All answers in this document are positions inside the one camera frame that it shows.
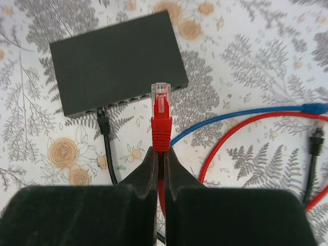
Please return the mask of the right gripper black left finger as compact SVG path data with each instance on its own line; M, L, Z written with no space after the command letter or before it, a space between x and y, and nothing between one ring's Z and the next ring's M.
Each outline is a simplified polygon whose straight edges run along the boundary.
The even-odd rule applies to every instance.
M158 159L114 186L30 186L1 218L1 245L156 245Z

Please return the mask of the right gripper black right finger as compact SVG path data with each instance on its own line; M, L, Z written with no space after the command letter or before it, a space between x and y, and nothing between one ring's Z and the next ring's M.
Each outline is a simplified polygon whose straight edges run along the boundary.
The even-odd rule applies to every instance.
M276 189L208 188L164 157L167 245L316 245L299 200Z

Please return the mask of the black network switch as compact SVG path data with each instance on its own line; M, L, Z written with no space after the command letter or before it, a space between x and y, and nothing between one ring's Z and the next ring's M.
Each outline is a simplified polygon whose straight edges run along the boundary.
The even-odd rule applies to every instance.
M66 117L148 96L151 85L189 81L167 11L50 44Z

